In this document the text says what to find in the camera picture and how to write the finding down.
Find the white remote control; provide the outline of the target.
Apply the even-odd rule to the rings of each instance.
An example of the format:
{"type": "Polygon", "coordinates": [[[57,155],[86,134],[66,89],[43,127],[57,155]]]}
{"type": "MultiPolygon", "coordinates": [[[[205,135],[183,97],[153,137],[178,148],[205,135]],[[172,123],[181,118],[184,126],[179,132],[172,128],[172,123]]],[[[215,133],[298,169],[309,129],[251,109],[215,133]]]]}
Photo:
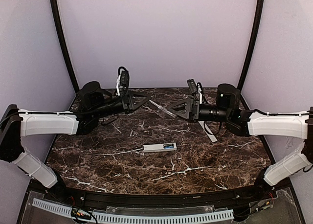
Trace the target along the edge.
{"type": "Polygon", "coordinates": [[[156,153],[156,152],[167,152],[163,149],[163,144],[149,144],[143,145],[143,152],[144,153],[156,153]]]}

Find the clear handled tester screwdriver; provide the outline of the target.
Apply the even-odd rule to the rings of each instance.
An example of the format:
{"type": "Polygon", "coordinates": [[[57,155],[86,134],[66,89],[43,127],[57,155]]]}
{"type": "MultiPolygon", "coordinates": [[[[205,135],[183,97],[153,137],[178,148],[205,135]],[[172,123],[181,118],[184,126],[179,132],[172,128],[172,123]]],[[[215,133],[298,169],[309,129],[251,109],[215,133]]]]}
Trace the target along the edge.
{"type": "Polygon", "coordinates": [[[166,113],[167,115],[171,116],[172,118],[176,118],[176,115],[170,111],[168,111],[166,108],[164,108],[162,105],[157,104],[156,102],[149,100],[151,104],[153,104],[155,107],[157,107],[162,112],[166,113]]]}

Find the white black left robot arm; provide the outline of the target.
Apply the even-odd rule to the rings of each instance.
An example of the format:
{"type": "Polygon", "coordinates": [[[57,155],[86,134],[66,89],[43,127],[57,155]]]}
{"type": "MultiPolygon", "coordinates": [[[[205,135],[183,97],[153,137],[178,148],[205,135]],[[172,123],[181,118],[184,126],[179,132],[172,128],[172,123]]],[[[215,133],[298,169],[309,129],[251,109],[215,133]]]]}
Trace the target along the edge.
{"type": "Polygon", "coordinates": [[[81,101],[77,112],[34,112],[7,107],[0,121],[0,158],[14,163],[44,187],[63,186],[63,180],[50,167],[22,146],[21,138],[39,134],[86,135],[98,126],[100,118],[130,114],[147,103],[151,96],[128,89],[127,84],[112,95],[92,81],[78,92],[81,101]]]}

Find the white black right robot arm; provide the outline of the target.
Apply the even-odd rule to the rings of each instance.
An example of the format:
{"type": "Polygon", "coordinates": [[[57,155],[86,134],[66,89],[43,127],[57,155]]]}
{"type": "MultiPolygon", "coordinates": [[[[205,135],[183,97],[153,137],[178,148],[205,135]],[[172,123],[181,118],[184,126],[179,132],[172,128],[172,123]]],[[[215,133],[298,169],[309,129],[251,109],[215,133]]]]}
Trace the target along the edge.
{"type": "Polygon", "coordinates": [[[173,103],[167,110],[191,122],[224,123],[237,136],[280,135],[301,138],[301,144],[280,161],[263,169],[255,181],[258,188],[273,187],[285,178],[313,164],[313,111],[269,113],[239,108],[241,91],[230,84],[217,87],[216,103],[206,103],[200,84],[187,81],[191,96],[173,103]]]}

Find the white remote battery cover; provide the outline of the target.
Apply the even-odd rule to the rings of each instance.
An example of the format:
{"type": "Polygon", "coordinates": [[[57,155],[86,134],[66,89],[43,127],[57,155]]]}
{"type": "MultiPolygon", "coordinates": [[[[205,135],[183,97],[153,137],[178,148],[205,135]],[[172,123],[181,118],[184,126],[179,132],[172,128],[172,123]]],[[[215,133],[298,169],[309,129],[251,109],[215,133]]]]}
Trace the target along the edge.
{"type": "Polygon", "coordinates": [[[204,121],[199,121],[200,126],[203,128],[206,135],[209,137],[212,143],[217,142],[217,138],[214,136],[213,132],[209,129],[207,124],[204,121]]]}

